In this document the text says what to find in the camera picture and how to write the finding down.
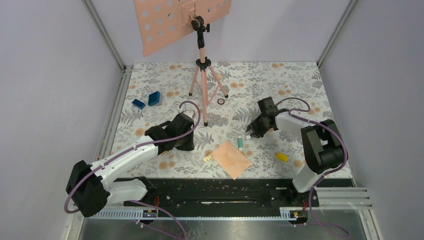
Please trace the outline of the green white glue stick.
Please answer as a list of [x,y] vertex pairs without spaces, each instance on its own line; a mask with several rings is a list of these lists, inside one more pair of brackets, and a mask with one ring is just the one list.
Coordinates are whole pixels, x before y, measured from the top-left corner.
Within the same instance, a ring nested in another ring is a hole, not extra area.
[[238,150],[240,152],[242,152],[244,150],[244,147],[243,147],[243,137],[241,135],[239,135],[237,137],[237,148],[238,148]]

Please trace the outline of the tan paper envelope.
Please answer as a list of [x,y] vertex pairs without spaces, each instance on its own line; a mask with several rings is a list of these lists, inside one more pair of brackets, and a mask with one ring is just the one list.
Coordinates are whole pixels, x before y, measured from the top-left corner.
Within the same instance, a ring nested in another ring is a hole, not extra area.
[[233,180],[237,179],[252,164],[252,162],[228,140],[223,142],[210,155]]

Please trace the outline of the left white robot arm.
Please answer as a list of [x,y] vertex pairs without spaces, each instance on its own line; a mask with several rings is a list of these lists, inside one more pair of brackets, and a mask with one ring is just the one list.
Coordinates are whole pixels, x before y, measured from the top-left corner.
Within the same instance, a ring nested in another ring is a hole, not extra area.
[[155,192],[145,177],[129,180],[118,178],[140,163],[156,158],[172,149],[192,151],[194,149],[193,117],[186,112],[178,113],[173,120],[149,128],[132,145],[109,157],[92,163],[77,162],[71,171],[65,188],[68,198],[65,212],[72,201],[76,211],[88,218],[99,213],[105,206],[127,201],[139,201],[148,206],[155,200]]

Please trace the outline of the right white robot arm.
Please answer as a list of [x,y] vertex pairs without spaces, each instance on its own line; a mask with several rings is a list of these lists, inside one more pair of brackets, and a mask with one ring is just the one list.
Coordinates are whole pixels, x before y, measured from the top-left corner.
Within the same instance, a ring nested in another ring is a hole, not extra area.
[[262,138],[270,129],[284,130],[301,138],[306,165],[292,179],[287,201],[301,205],[306,192],[315,187],[326,175],[342,169],[348,161],[348,151],[336,123],[327,119],[314,121],[294,114],[295,109],[282,108],[271,97],[257,102],[259,115],[247,126],[251,138]]

